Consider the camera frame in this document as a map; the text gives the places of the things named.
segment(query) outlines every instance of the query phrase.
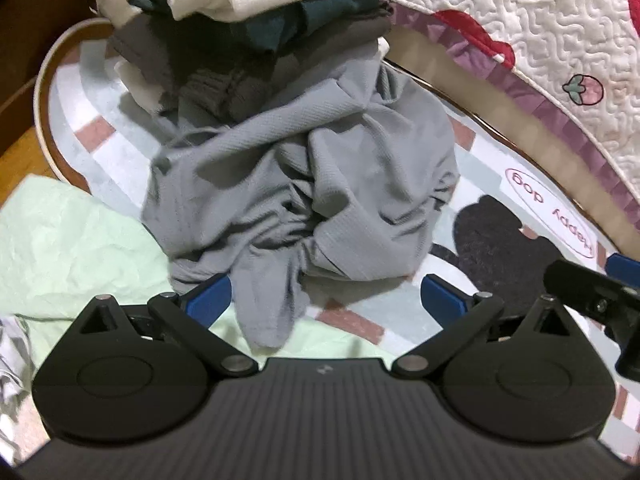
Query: quilted fabric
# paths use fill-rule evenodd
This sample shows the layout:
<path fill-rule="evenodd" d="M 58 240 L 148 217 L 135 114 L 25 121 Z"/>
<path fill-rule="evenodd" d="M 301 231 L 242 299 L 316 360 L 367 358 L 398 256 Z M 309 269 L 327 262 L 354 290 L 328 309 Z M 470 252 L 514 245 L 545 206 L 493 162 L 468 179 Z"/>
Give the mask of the quilted fabric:
<path fill-rule="evenodd" d="M 640 0 L 392 0 L 435 14 L 570 117 L 640 200 Z"/>

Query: blue gripper pad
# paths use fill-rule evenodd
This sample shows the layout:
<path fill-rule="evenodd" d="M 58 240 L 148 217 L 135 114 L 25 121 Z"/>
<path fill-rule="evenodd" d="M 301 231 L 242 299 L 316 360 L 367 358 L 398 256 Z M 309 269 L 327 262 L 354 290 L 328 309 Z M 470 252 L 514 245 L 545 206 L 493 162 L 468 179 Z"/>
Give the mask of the blue gripper pad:
<path fill-rule="evenodd" d="M 445 328 L 468 312 L 473 298 L 435 274 L 427 274 L 420 284 L 420 301 L 431 317 Z"/>
<path fill-rule="evenodd" d="M 615 253 L 607 258 L 604 271 L 614 280 L 640 288 L 640 262 Z"/>
<path fill-rule="evenodd" d="M 180 298 L 180 307 L 205 328 L 209 328 L 231 304 L 231 280 L 216 274 Z"/>

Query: purple ruffle trim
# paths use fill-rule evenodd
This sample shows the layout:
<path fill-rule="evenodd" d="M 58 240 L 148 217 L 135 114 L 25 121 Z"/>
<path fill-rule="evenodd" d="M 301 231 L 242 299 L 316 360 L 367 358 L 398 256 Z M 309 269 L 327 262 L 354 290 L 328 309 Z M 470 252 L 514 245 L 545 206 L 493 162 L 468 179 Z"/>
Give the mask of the purple ruffle trim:
<path fill-rule="evenodd" d="M 392 6 L 395 10 L 393 21 L 396 25 L 416 30 L 434 43 L 443 45 L 458 65 L 505 92 L 521 110 L 538 118 L 559 139 L 564 140 L 575 153 L 580 155 L 591 174 L 598 179 L 614 202 L 624 210 L 629 221 L 636 229 L 640 229 L 640 204 L 636 202 L 600 150 L 562 110 L 438 18 L 400 4 L 392 4 Z"/>

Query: black dog silhouette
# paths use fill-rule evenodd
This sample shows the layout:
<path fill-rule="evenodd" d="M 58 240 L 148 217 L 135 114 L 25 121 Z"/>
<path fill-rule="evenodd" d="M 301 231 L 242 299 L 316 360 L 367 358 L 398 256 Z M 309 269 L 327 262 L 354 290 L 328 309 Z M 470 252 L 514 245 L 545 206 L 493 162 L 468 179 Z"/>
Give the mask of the black dog silhouette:
<path fill-rule="evenodd" d="M 459 268 L 478 290 L 500 296 L 510 312 L 523 312 L 544 293 L 545 269 L 562 254 L 548 238 L 527 238 L 522 227 L 509 209 L 484 195 L 456 216 L 458 256 L 436 244 L 430 253 Z"/>

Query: strawberry embroidery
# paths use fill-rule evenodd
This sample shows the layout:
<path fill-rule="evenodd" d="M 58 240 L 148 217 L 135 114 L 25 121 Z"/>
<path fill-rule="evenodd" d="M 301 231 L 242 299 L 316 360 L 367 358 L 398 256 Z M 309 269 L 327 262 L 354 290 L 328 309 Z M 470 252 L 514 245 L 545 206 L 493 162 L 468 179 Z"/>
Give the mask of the strawberry embroidery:
<path fill-rule="evenodd" d="M 596 105 L 604 97 L 602 83 L 590 75 L 574 75 L 567 84 L 562 85 L 562 90 L 578 106 Z"/>

